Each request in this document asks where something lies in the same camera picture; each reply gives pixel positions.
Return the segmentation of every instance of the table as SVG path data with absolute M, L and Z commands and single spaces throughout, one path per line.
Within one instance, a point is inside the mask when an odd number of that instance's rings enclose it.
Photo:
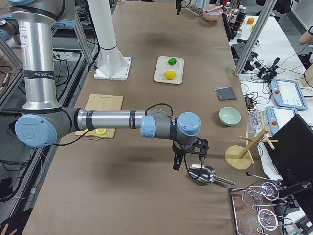
M 145 109 L 170 103 L 179 115 L 192 111 L 201 118 L 200 138 L 209 140 L 205 164 L 236 187 L 256 182 L 231 169 L 224 152 L 245 145 L 247 111 L 222 19 L 208 23 L 189 11 L 176 15 L 171 3 L 119 2 L 113 15 L 119 50 L 132 57 L 128 81 L 95 80 L 89 74 L 78 98 L 89 94 L 122 95 L 122 109 Z M 153 81 L 159 56 L 185 60 L 180 85 Z M 218 101 L 214 89 L 232 86 L 238 99 Z M 219 122 L 224 106 L 236 108 L 242 121 L 233 127 Z M 76 137 L 69 134 L 62 143 Z M 230 185 L 200 185 L 183 165 L 173 171 L 170 140 L 142 138 L 139 130 L 117 130 L 112 140 L 81 139 L 59 147 L 46 176 L 24 235 L 34 234 L 234 234 Z M 188 165 L 198 157 L 187 156 Z M 260 160 L 251 171 L 262 175 Z
M 246 16 L 245 24 L 242 25 L 242 35 L 241 39 L 247 40 L 251 34 L 251 25 L 247 24 L 247 20 L 249 17 L 253 17 L 255 22 L 258 20 L 258 16 Z M 237 41 L 237 37 L 233 40 L 230 40 L 230 45 L 234 44 Z M 258 59 L 266 66 L 271 66 L 275 58 L 279 57 L 280 61 L 278 65 L 280 66 L 277 70 L 277 79 L 285 79 L 285 80 L 298 80 L 301 84 L 305 84 L 303 82 L 303 73 L 305 72 L 304 66 L 298 56 L 297 52 L 294 51 L 287 37 L 285 36 L 283 30 L 280 28 L 278 22 L 274 17 L 269 17 L 260 36 L 259 36 L 260 46 L 254 48 L 253 51 L 258 53 Z M 268 106 L 276 106 L 273 98 L 267 100 L 269 98 L 268 94 L 264 94 L 264 85 L 261 83 L 251 83 L 251 77 L 257 78 L 255 76 L 258 73 L 258 69 L 253 70 L 252 72 L 247 72 L 246 74 L 240 74 L 239 79 L 241 80 L 241 84 L 245 84 L 242 86 L 243 94 L 249 94 L 253 91 L 257 91 L 260 96 L 264 96 L 264 98 L 260 98 L 257 101 L 260 103 L 257 105 L 258 110 L 265 111 Z M 312 95 L 313 89 L 302 90 L 303 95 Z M 299 111 L 301 117 L 306 121 L 309 126 L 313 126 L 313 99 L 306 98 L 305 99 L 308 110 Z M 266 151 L 266 148 L 261 143 L 259 144 L 263 151 L 263 155 L 261 156 L 262 166 L 265 174 L 272 179 L 280 179 L 280 176 L 276 169 L 273 166 L 272 160 Z M 288 218 L 293 219 L 295 222 L 304 216 L 304 212 L 302 209 L 300 211 L 289 213 Z M 295 233 L 298 228 L 295 225 L 286 226 L 286 229 L 289 234 Z

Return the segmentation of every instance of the gray cloth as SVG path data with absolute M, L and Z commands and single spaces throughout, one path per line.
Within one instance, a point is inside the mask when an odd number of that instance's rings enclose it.
M 234 90 L 231 86 L 229 87 L 217 87 L 215 89 L 219 100 L 234 100 L 237 99 Z

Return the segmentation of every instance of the person's arm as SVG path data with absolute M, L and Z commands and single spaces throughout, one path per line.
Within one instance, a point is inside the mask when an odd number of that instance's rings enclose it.
M 4 226 L 4 228 L 3 228 L 2 232 L 1 232 L 1 235 L 5 235 L 6 230 L 8 229 L 8 227 L 9 227 L 9 224 L 6 224 L 6 225 Z M 15 234 L 16 231 L 17 231 L 17 229 L 13 230 L 11 233 L 9 233 L 9 235 Z
M 313 26 L 311 26 L 299 39 L 300 44 L 306 44 L 309 42 L 313 42 Z

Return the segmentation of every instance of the wooden round base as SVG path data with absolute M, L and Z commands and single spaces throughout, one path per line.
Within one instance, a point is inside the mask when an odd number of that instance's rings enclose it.
M 230 146 L 225 151 L 225 159 L 226 162 L 236 170 L 248 170 L 252 165 L 251 158 L 246 153 L 241 159 L 237 159 L 237 155 L 243 150 L 244 148 L 241 146 L 233 145 Z

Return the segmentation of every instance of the brown tabletop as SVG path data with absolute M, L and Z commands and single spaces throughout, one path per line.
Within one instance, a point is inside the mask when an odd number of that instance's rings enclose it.
M 146 109 L 160 102 L 175 115 L 195 112 L 201 118 L 200 138 L 209 140 L 205 164 L 217 175 L 246 187 L 255 181 L 231 169 L 224 152 L 245 145 L 237 138 L 246 130 L 247 111 L 222 19 L 209 23 L 171 3 L 119 2 L 113 15 L 119 50 L 132 57 L 126 82 L 95 80 L 89 74 L 77 101 L 89 94 L 124 96 L 122 109 Z M 185 60 L 183 83 L 153 81 L 159 56 Z M 218 101 L 214 89 L 232 86 L 237 100 Z M 226 127 L 219 122 L 224 106 L 236 108 L 242 121 Z M 62 139 L 74 140 L 74 134 Z M 28 221 L 25 235 L 187 235 L 234 234 L 228 188 L 191 180 L 183 164 L 172 170 L 172 141 L 142 138 L 139 130 L 118 129 L 114 139 L 59 147 Z M 198 164 L 187 155 L 187 163 Z M 251 171 L 262 174 L 259 159 Z

